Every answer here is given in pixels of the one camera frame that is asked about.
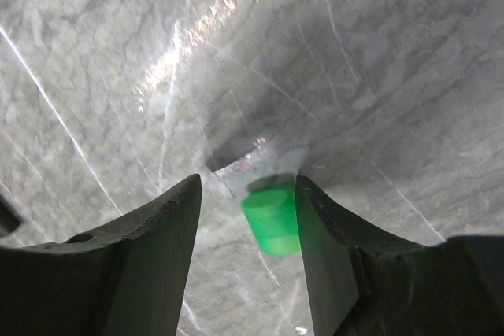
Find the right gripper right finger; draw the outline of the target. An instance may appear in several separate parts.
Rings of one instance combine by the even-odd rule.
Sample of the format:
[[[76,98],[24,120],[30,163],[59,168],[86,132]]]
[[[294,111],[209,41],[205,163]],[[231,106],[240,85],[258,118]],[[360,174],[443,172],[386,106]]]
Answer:
[[[357,216],[305,176],[295,207],[314,334],[502,334],[502,237],[423,246]]]

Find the green highlighter cap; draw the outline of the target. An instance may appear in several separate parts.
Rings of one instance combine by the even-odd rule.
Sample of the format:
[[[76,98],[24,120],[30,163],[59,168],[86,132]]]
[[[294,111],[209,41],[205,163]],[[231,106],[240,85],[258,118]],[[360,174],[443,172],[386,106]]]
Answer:
[[[295,208],[295,176],[291,173],[257,179],[247,188],[240,207],[259,249],[282,256],[300,251]]]

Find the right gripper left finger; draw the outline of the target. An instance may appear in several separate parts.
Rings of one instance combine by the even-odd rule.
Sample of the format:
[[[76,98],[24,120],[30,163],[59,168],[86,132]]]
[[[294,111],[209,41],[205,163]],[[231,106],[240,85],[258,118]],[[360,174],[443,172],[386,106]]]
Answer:
[[[66,242],[2,248],[2,334],[174,335],[201,203],[190,175]]]

